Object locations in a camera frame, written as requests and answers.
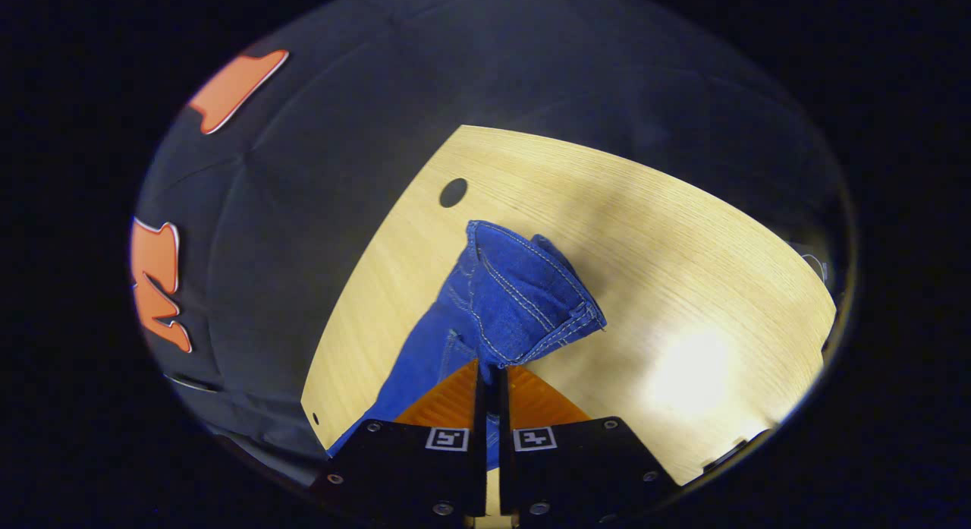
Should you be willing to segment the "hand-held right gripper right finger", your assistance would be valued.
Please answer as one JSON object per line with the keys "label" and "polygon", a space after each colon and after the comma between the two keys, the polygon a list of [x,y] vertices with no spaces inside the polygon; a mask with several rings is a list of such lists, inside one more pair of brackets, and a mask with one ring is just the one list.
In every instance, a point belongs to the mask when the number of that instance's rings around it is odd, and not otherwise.
{"label": "hand-held right gripper right finger", "polygon": [[592,418],[523,367],[498,376],[499,505],[514,526],[620,526],[679,485],[618,416]]}

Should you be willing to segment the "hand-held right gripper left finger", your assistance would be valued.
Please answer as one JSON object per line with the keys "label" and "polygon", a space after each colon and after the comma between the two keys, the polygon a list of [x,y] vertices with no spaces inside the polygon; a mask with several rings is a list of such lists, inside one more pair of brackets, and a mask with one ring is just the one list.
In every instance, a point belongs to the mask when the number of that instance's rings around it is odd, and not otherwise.
{"label": "hand-held right gripper left finger", "polygon": [[398,418],[366,419],[315,498],[355,526],[472,526],[486,511],[486,385],[472,361]]}

